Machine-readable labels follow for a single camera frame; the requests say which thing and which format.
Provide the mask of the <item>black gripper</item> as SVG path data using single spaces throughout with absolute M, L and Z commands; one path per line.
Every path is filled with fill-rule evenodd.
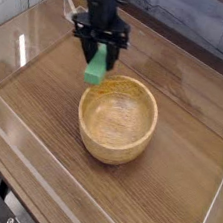
M 75 35 L 81 38 L 88 63 L 97 53 L 97 43 L 107 44 L 106 68 L 111 71 L 119 58 L 119 48 L 127 48 L 131 28 L 119 17 L 116 0 L 87 0 L 87 4 L 86 12 L 72 16 Z

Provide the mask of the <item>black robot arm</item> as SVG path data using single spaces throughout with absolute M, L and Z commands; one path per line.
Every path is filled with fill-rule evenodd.
M 98 45 L 103 43 L 106 50 L 106 68 L 113 69 L 121 49 L 129 45 L 131 27 L 118 15 L 122 0 L 86 0 L 87 11 L 72 16 L 74 35 L 82 44 L 86 62 L 91 62 Z

